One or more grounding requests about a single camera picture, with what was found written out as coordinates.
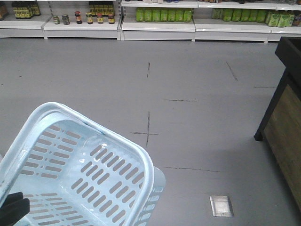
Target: dark bottle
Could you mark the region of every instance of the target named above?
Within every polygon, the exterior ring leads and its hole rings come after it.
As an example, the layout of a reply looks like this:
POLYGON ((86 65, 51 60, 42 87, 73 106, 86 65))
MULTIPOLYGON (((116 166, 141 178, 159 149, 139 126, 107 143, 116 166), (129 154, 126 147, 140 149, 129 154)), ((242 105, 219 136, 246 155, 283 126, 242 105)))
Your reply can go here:
POLYGON ((76 17, 76 23, 77 23, 77 24, 83 23, 82 20, 81 20, 81 15, 80 15, 80 12, 79 12, 79 11, 76 11, 76 12, 75 12, 75 17, 76 17))

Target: condiment bottle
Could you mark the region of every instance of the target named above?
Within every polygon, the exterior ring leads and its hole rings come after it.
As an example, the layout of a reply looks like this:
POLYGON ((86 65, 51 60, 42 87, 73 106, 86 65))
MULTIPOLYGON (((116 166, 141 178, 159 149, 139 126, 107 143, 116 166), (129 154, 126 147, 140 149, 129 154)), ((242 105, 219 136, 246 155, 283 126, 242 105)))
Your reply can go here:
POLYGON ((101 13, 97 13, 97 22, 103 24, 103 15, 101 13))
POLYGON ((109 20, 109 24, 114 24, 115 23, 115 18, 113 14, 109 14, 108 15, 108 20, 109 20))
POLYGON ((93 18, 92 18, 92 13, 86 13, 87 16, 87 23, 92 24, 93 23, 93 18))
POLYGON ((76 23, 77 23, 77 24, 83 23, 82 20, 81 20, 81 15, 80 15, 80 12, 79 12, 79 11, 76 11, 76 12, 75 12, 75 17, 76 17, 76 23))

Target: grocery product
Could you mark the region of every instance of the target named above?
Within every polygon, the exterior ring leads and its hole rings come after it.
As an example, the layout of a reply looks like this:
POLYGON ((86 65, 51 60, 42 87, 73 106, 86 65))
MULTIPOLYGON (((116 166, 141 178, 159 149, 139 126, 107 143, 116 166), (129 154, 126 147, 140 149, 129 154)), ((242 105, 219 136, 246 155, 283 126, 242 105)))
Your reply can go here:
POLYGON ((175 12, 175 21, 183 22, 183 18, 184 18, 184 10, 181 8, 178 8, 175 12))
POLYGON ((242 21, 242 22, 248 21, 249 20, 249 16, 250 16, 250 12, 251 12, 251 10, 244 8, 242 10, 242 12, 241 12, 240 21, 242 21))
POLYGON ((242 13, 242 9, 235 8, 232 14, 232 21, 240 21, 241 13, 242 13))
POLYGON ((267 11, 265 9, 259 9, 256 17, 256 22, 263 23, 266 15, 267 15, 267 11))
POLYGON ((223 9, 224 15, 223 15, 223 21, 231 21, 232 19, 232 14, 233 14, 233 9, 231 8, 224 8, 223 9))
POLYGON ((255 22, 256 18, 257 18, 257 15, 258 15, 258 9, 251 9, 248 21, 249 22, 255 22))
POLYGON ((211 15, 211 18, 212 18, 212 19, 219 19, 219 18, 220 18, 220 15, 221 15, 221 11, 222 11, 221 8, 213 8, 213 9, 212 9, 212 15, 211 15))

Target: white shelf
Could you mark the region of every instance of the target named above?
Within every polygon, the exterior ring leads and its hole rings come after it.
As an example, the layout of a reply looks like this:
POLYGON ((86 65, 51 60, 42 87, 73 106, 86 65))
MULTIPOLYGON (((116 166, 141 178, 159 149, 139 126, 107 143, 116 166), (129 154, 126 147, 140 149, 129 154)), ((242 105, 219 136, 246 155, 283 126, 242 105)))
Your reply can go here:
POLYGON ((135 17, 126 16, 122 24, 124 31, 195 32, 193 21, 185 22, 137 22, 135 17))
POLYGON ((2 29, 42 29, 43 24, 50 18, 50 15, 34 16, 31 19, 16 19, 15 15, 8 15, 0 21, 2 29))
POLYGON ((96 18, 94 17, 93 24, 88 24, 86 21, 83 21, 82 24, 77 24, 75 21, 71 21, 69 25, 64 25, 62 20, 60 24, 54 24, 52 20, 50 20, 44 26, 45 31, 68 31, 68 30, 110 30, 117 31, 119 18, 115 18, 114 24, 108 23, 108 18, 103 17, 103 24, 98 24, 96 18))
POLYGON ((122 7, 160 7, 160 8, 197 8, 197 1, 179 1, 179 2, 163 2, 159 3, 146 3, 137 0, 124 1, 121 2, 122 7))
POLYGON ((225 22, 220 19, 195 19, 197 32, 248 32, 270 33, 271 27, 256 22, 225 22))

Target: store shelf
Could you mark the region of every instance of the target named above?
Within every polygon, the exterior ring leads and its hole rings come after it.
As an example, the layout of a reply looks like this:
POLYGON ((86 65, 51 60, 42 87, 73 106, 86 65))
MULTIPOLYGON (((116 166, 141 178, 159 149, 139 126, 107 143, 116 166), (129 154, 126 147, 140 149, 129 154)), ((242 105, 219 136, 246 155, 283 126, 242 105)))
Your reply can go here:
POLYGON ((42 29, 50 17, 50 15, 40 15, 31 19, 16 19, 15 15, 8 15, 0 21, 0 29, 42 29))
POLYGON ((195 19, 197 32, 248 32, 270 33, 271 27, 256 22, 225 22, 213 19, 195 19))
POLYGON ((198 1, 199 8, 248 8, 248 9, 274 9, 274 10, 301 10, 301 5, 289 5, 287 3, 277 3, 276 0, 265 0, 256 2, 238 2, 228 1, 221 3, 209 3, 198 1))
POLYGON ((159 3, 146 3, 142 1, 132 0, 121 2, 122 7, 160 7, 160 8, 197 8, 197 1, 180 1, 180 2, 165 2, 159 3))
POLYGON ((135 17, 126 16, 122 24, 124 31, 195 32, 193 21, 185 22, 137 22, 135 17))

